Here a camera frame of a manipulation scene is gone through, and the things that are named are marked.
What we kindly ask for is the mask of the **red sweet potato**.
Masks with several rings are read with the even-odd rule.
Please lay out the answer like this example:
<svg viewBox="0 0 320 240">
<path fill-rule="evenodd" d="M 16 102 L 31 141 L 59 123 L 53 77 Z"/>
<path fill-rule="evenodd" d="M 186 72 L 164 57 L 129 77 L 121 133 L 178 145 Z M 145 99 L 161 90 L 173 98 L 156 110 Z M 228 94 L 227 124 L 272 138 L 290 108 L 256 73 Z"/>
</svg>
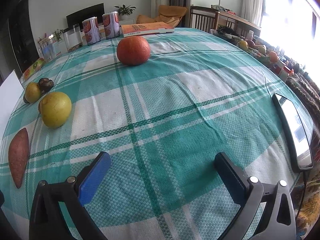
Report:
<svg viewBox="0 0 320 240">
<path fill-rule="evenodd" d="M 8 162 L 12 179 L 19 189 L 29 158 L 29 136 L 26 128 L 21 129 L 13 137 L 8 150 Z"/>
</svg>

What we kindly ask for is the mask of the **large yellow-green citrus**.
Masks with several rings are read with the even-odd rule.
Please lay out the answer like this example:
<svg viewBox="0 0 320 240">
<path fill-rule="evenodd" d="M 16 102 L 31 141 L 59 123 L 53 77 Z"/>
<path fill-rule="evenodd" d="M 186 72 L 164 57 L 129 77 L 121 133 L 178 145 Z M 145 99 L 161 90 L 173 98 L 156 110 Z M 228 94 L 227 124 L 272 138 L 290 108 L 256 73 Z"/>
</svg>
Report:
<svg viewBox="0 0 320 240">
<path fill-rule="evenodd" d="M 70 116 L 72 102 L 63 92 L 48 93 L 39 103 L 43 123 L 49 128 L 62 126 Z"/>
</svg>

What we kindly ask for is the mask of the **yellow passion fruit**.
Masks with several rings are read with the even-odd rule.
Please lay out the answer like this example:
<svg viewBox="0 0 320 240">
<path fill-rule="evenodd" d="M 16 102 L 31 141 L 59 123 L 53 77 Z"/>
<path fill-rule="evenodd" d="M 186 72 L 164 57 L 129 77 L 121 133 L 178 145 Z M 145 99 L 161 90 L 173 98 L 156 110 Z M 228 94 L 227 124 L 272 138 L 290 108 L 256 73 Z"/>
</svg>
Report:
<svg viewBox="0 0 320 240">
<path fill-rule="evenodd" d="M 24 98 L 28 103 L 35 103 L 41 97 L 41 90 L 38 83 L 31 82 L 25 89 Z"/>
</svg>

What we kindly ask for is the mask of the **dark mangosteen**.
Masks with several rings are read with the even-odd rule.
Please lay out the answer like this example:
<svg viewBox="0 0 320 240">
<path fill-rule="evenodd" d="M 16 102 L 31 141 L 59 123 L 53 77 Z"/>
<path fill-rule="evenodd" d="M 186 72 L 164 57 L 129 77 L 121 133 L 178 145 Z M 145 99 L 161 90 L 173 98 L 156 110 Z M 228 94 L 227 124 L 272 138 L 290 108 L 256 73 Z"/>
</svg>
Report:
<svg viewBox="0 0 320 240">
<path fill-rule="evenodd" d="M 38 85 L 41 93 L 44 94 L 49 92 L 53 88 L 54 82 L 53 80 L 44 77 L 38 81 Z"/>
</svg>

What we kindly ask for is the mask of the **black tablet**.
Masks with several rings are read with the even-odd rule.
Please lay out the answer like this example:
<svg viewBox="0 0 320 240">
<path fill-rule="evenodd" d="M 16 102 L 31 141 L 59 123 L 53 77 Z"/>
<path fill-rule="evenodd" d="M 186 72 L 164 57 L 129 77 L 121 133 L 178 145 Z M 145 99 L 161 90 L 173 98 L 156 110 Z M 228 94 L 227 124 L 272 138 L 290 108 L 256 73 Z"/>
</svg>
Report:
<svg viewBox="0 0 320 240">
<path fill-rule="evenodd" d="M 291 100 L 278 93 L 273 94 L 272 101 L 283 126 L 293 172 L 311 170 L 313 160 L 310 145 L 296 107 Z"/>
</svg>

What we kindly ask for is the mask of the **fruit print tissue pack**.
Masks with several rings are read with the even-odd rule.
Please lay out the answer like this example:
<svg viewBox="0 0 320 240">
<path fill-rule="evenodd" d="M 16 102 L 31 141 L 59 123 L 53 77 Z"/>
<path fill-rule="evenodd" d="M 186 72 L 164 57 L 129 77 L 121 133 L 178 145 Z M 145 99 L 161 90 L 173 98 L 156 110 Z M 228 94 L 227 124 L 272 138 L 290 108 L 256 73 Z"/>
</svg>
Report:
<svg viewBox="0 0 320 240">
<path fill-rule="evenodd" d="M 44 58 L 37 59 L 31 66 L 29 66 L 25 72 L 23 73 L 23 80 L 28 80 L 32 75 L 34 75 L 36 72 L 38 72 L 42 66 L 45 64 Z"/>
</svg>

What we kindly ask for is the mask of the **teal plaid tablecloth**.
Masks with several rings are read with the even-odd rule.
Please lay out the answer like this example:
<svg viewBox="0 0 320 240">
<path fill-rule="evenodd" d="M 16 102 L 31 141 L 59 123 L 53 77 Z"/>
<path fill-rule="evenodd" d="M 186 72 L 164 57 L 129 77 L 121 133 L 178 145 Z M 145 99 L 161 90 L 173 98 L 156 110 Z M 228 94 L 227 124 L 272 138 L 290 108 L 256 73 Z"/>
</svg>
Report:
<svg viewBox="0 0 320 240">
<path fill-rule="evenodd" d="M 66 123 L 43 124 L 38 105 L 19 100 L 1 142 L 3 211 L 22 239 L 40 180 L 59 183 L 101 152 L 112 165 L 88 213 L 108 239 L 217 239 L 238 211 L 214 169 L 219 152 L 263 183 L 294 187 L 278 93 L 313 121 L 289 87 L 255 58 L 208 33 L 177 28 L 146 36 L 151 55 L 129 67 L 117 38 L 46 64 L 31 80 L 52 79 L 72 102 Z M 18 189 L 8 150 L 26 128 L 29 158 Z"/>
</svg>

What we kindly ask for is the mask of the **fruit tray on side table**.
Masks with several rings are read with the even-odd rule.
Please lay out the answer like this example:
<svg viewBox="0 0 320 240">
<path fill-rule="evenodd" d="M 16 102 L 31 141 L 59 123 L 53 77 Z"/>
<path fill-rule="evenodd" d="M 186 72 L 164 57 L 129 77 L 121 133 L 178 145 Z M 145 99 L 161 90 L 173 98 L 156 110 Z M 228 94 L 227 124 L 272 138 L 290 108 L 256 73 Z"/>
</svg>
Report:
<svg viewBox="0 0 320 240">
<path fill-rule="evenodd" d="M 277 63 L 279 60 L 278 55 L 274 51 L 267 51 L 265 45 L 255 45 L 252 40 L 238 41 L 238 47 L 242 49 L 244 52 L 248 53 L 259 62 L 269 65 L 273 63 Z"/>
</svg>

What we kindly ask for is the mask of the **glass jar gold lid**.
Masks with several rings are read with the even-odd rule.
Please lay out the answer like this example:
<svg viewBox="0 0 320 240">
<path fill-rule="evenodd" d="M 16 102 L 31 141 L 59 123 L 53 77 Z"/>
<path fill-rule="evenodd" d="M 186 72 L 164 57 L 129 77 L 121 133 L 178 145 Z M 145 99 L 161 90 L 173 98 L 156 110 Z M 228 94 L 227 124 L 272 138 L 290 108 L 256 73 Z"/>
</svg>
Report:
<svg viewBox="0 0 320 240">
<path fill-rule="evenodd" d="M 50 62 L 61 55 L 59 43 L 53 34 L 40 40 L 39 45 L 46 62 Z"/>
</svg>

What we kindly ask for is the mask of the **clear jar black lid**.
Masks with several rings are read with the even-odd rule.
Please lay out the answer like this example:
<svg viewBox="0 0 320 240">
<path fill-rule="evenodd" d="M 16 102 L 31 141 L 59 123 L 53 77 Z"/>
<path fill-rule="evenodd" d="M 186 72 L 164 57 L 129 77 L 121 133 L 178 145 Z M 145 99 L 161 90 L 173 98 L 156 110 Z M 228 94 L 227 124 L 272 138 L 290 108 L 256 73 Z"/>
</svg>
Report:
<svg viewBox="0 0 320 240">
<path fill-rule="evenodd" d="M 66 44 L 67 51 L 70 53 L 82 47 L 82 37 L 80 26 L 75 24 L 63 30 L 63 39 Z"/>
</svg>

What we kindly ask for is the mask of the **wooden desk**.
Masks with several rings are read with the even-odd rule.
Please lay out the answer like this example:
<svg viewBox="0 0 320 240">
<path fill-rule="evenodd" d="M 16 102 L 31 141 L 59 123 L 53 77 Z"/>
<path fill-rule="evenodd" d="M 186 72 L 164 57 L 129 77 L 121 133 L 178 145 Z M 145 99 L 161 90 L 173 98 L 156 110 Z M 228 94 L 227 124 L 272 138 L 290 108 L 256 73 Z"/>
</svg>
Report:
<svg viewBox="0 0 320 240">
<path fill-rule="evenodd" d="M 256 36 L 261 33 L 261 28 L 254 23 L 224 11 L 219 11 L 218 26 L 227 26 L 243 37 L 246 37 L 250 30 Z"/>
</svg>

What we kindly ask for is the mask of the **black television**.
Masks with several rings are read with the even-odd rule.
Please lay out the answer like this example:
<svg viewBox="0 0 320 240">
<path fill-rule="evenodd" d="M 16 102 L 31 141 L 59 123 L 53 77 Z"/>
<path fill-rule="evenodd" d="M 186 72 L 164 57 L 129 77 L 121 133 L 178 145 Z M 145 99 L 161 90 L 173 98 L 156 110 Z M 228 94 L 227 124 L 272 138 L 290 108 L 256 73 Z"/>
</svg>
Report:
<svg viewBox="0 0 320 240">
<path fill-rule="evenodd" d="M 83 30 L 82 22 L 92 17 L 97 17 L 98 24 L 103 23 L 103 14 L 105 13 L 104 4 L 96 4 L 91 7 L 76 11 L 66 16 L 68 27 L 72 27 L 76 24 L 79 25 L 80 30 Z"/>
</svg>

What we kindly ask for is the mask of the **wooden chair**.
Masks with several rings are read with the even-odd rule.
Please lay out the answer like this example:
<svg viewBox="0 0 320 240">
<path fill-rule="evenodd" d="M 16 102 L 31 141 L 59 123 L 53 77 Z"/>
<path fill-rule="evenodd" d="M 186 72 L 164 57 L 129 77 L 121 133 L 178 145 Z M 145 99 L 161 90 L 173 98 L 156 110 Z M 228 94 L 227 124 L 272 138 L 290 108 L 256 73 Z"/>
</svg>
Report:
<svg viewBox="0 0 320 240">
<path fill-rule="evenodd" d="M 191 6 L 189 27 L 198 29 L 207 33 L 218 29 L 220 12 L 216 9 Z"/>
</svg>

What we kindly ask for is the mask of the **orange book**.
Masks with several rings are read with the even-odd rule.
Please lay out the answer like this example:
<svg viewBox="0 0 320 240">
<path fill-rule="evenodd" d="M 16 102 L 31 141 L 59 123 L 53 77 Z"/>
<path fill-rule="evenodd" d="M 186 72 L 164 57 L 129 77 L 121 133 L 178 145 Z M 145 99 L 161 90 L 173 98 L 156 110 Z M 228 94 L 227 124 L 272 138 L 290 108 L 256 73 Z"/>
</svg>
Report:
<svg viewBox="0 0 320 240">
<path fill-rule="evenodd" d="M 127 24 L 122 25 L 120 29 L 123 37 L 166 34 L 175 31 L 174 27 L 164 22 Z"/>
</svg>

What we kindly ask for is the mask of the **potted green plant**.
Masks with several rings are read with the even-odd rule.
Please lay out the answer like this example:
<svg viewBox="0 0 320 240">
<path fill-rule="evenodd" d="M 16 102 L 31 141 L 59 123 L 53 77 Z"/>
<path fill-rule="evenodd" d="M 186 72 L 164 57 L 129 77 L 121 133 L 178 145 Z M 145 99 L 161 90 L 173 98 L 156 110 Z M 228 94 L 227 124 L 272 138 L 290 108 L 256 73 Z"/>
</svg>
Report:
<svg viewBox="0 0 320 240">
<path fill-rule="evenodd" d="M 116 5 L 115 8 L 117 9 L 119 16 L 130 16 L 136 10 L 135 6 L 132 6 L 132 5 L 126 6 L 124 4 L 122 6 Z"/>
</svg>

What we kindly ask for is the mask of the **orange lounge chair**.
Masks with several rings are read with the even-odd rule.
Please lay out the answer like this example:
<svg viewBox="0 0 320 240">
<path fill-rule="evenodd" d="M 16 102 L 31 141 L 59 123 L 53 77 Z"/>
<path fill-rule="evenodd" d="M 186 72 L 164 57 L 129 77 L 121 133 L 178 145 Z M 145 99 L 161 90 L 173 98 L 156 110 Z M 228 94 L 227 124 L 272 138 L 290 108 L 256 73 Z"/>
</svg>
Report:
<svg viewBox="0 0 320 240">
<path fill-rule="evenodd" d="M 171 27 L 176 27 L 186 15 L 188 11 L 187 7 L 170 6 L 170 5 L 160 5 L 158 8 L 158 16 L 155 18 L 150 18 L 145 15 L 139 15 L 137 17 L 136 23 L 155 23 L 164 22 Z"/>
</svg>

